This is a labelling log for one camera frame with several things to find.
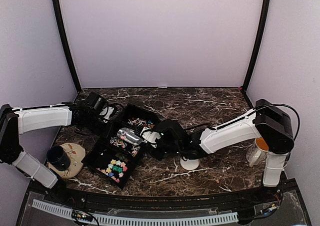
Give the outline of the metal scoop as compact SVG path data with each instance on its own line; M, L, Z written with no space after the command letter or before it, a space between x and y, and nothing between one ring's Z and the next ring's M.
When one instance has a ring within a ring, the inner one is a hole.
M140 145L141 143L143 143L142 138L137 136L132 129L126 127L120 128L118 130L117 137L132 145Z

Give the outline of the black three-compartment candy tray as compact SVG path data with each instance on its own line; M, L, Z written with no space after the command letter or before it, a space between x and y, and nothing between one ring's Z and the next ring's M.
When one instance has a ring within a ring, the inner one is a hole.
M114 122L107 124L105 136L97 140L82 163L123 189L148 148L140 137L141 131L158 123L160 119L155 113L127 104Z

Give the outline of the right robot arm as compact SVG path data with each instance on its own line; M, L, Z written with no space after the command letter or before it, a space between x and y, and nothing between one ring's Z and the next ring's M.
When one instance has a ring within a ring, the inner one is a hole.
M273 197L280 182L286 158L295 145L298 131L293 131L290 116L281 107L296 109L287 104L272 104L259 99L255 107L243 115L216 127L207 127L189 134L176 120L166 119L153 129L144 128L140 137L163 153L178 152L186 161L198 160L241 143L262 138L268 146L262 184L255 192L260 203Z

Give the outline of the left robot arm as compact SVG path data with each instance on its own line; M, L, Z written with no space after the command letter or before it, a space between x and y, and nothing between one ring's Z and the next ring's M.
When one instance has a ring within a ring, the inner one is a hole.
M101 135L113 112L115 109L103 100L29 108L4 104L0 108L0 161L39 182L58 203L66 204L71 199L66 183L21 146L20 136L66 126L83 127Z

